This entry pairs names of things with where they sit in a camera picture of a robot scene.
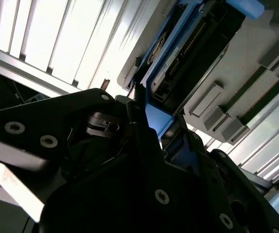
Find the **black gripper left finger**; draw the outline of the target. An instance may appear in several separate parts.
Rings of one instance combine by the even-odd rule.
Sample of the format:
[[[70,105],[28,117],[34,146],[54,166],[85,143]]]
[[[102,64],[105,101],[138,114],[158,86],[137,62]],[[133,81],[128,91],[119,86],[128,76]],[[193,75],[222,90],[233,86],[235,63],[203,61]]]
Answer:
[[[129,106],[145,111],[142,86],[134,99],[94,88],[0,110],[0,187],[22,208],[44,208],[57,189],[118,155]]]

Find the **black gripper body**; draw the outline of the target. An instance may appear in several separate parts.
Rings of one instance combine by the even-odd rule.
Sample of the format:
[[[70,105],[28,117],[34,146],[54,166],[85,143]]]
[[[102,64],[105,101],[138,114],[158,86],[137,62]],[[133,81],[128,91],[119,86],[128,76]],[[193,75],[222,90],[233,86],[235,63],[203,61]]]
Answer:
[[[169,158],[145,111],[127,107],[127,141],[117,156],[57,189],[41,214],[42,233],[199,233],[206,229],[201,138],[185,123],[167,139]]]

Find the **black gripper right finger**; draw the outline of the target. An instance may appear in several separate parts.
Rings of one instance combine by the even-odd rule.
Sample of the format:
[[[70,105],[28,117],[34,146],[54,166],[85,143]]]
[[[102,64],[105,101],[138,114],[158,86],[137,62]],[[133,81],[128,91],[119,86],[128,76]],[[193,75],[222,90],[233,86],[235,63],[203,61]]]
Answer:
[[[279,214],[253,183],[219,149],[208,152],[199,135],[188,129],[184,116],[177,116],[181,151],[177,165],[192,171],[199,180],[194,191],[217,233],[279,233]]]

